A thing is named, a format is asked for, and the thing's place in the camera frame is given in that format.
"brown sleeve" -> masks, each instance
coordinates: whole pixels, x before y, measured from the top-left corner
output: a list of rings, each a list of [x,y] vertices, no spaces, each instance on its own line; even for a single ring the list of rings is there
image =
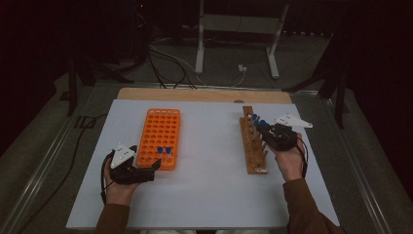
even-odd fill
[[[304,178],[286,182],[283,186],[289,212],[289,233],[340,233],[342,229],[319,212]]]
[[[106,204],[100,214],[94,233],[121,234],[128,224],[130,207],[117,204]]]

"test tube rack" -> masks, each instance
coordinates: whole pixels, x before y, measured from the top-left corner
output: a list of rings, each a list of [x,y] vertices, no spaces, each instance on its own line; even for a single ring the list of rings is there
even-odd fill
[[[254,113],[252,106],[243,106],[243,111],[244,117],[240,118],[240,126],[243,136],[246,170],[252,175],[267,174],[267,163],[265,161],[268,154],[268,151],[265,150],[267,144],[253,125],[252,116]]]
[[[150,168],[161,159],[161,171],[176,167],[179,140],[180,111],[178,109],[150,108],[140,138],[136,164]]]

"dark background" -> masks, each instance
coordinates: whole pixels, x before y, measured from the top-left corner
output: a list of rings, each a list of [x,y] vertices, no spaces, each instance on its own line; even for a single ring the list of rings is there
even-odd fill
[[[181,26],[198,23],[198,1],[146,0],[140,13],[148,28],[182,37]],[[270,16],[274,1],[208,0],[206,11],[217,14]],[[108,17],[100,9],[114,9],[113,1],[6,0],[0,4],[1,147],[3,154],[19,133],[55,94],[54,81],[67,72],[66,40],[76,41],[93,57],[115,61],[125,55],[111,37]],[[117,23],[128,23],[128,11],[118,6]],[[412,121],[410,46],[412,4],[407,1],[294,1],[284,33],[304,32],[331,37],[320,60],[347,73],[347,87],[380,140],[410,198],[413,159],[409,147]],[[109,16],[116,19],[116,14]],[[124,33],[126,43],[133,43]]]

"cable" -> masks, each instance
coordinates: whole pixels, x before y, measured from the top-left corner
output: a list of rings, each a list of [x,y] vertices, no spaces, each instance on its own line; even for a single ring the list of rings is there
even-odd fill
[[[183,77],[182,77],[178,82],[175,83],[175,86],[173,87],[174,89],[175,89],[180,83],[182,83],[185,78],[187,78],[188,86],[189,86],[191,89],[197,89],[197,88],[194,86],[194,84],[192,84],[191,80],[189,79],[188,73],[186,72],[185,68],[182,66],[182,64],[181,64],[176,58],[174,58],[174,57],[172,57],[172,56],[170,56],[170,55],[168,55],[168,54],[161,53],[161,52],[159,52],[159,51],[150,50],[150,52],[152,52],[152,53],[157,53],[157,54],[160,54],[160,55],[162,55],[162,56],[166,56],[166,58],[163,58],[163,57],[158,57],[158,56],[155,56],[155,55],[152,55],[152,54],[151,54],[153,57],[156,57],[156,58],[159,58],[159,59],[169,60],[169,61],[177,64],[177,65],[181,68],[181,70],[182,70],[182,72],[183,72]]]
[[[154,51],[156,51],[156,52],[159,52],[159,53],[161,53],[161,54],[163,54],[163,55],[165,55],[165,56],[168,56],[168,57],[171,57],[171,58],[174,58],[174,59],[177,59],[177,60],[182,61],[182,62],[183,62],[184,64],[186,64],[189,68],[191,68],[191,70],[192,70],[192,71],[194,72],[194,74],[195,74],[195,77],[197,77],[198,81],[199,81],[202,85],[205,85],[205,86],[208,87],[208,85],[205,84],[205,83],[200,79],[200,77],[197,75],[197,73],[196,73],[196,71],[195,71],[195,68],[192,67],[191,64],[189,64],[187,61],[185,61],[185,60],[183,60],[183,59],[181,59],[181,58],[178,58],[178,57],[169,55],[169,54],[167,54],[167,53],[161,52],[161,51],[159,51],[158,49],[156,49],[155,47],[153,47],[152,45],[149,45],[149,46],[150,46]]]
[[[149,65],[152,67],[152,69],[153,69],[153,71],[154,71],[154,73],[155,73],[155,76],[156,76],[156,78],[158,79],[158,82],[159,82],[159,84],[160,84],[160,88],[161,88],[161,86],[162,86],[162,87],[164,87],[164,89],[166,89],[167,87],[165,86],[164,82],[161,80],[161,76],[160,76],[159,70],[158,70],[158,68],[155,67],[155,65],[154,65],[154,63],[153,63],[152,58],[151,58],[150,55],[148,56],[148,60],[149,60],[149,61],[148,61],[148,62],[149,62]]]
[[[112,182],[110,182],[108,185],[104,186],[104,169],[106,167],[106,162],[110,158],[112,158],[114,154],[115,154],[115,151],[112,150],[112,152],[104,158],[103,163],[102,163],[102,167],[100,169],[100,190],[101,190],[100,197],[102,198],[103,204],[106,204],[105,190],[106,190],[107,187],[109,187],[113,183],[113,180],[112,180]]]
[[[97,117],[90,117],[92,118],[92,120],[85,126],[85,128],[82,130],[82,132],[79,134],[79,137],[76,141],[76,145],[75,145],[75,149],[73,151],[73,155],[72,155],[72,160],[69,166],[69,169],[66,173],[66,175],[64,176],[63,180],[60,182],[60,184],[55,188],[55,190],[52,192],[52,194],[48,197],[48,199],[46,199],[45,203],[43,203],[43,205],[30,217],[30,219],[21,227],[21,229],[19,230],[18,234],[22,233],[24,231],[24,229],[28,226],[28,224],[30,224],[30,222],[46,207],[46,205],[49,204],[49,202],[52,200],[52,198],[58,193],[58,191],[60,190],[60,188],[64,185],[64,183],[66,182],[67,178],[69,177],[70,173],[72,172],[72,169],[74,167],[75,164],[75,159],[76,159],[76,154],[77,154],[77,150],[79,148],[79,143],[80,140],[82,138],[83,133],[85,132],[85,130],[87,129],[88,126],[93,126],[94,123],[97,121],[97,119],[106,116],[107,114],[104,115],[99,115]]]
[[[305,148],[305,152],[303,152],[303,150],[297,145],[295,145],[295,147],[298,149],[298,151],[301,154],[301,157],[303,159],[303,172],[302,172],[302,177],[305,178],[306,174],[307,174],[307,168],[309,165],[309,151],[307,148],[306,143],[303,141],[303,139],[301,139],[300,137],[298,137],[298,139],[303,143],[304,148]]]

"orange test tube rack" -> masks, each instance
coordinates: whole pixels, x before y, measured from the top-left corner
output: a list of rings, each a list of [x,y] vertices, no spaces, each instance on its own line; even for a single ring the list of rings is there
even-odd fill
[[[140,138],[136,160],[137,166],[139,168],[150,168],[153,163],[161,159],[162,164],[159,170],[174,170],[177,159],[179,127],[180,111],[178,109],[149,109],[146,113],[145,125]]]

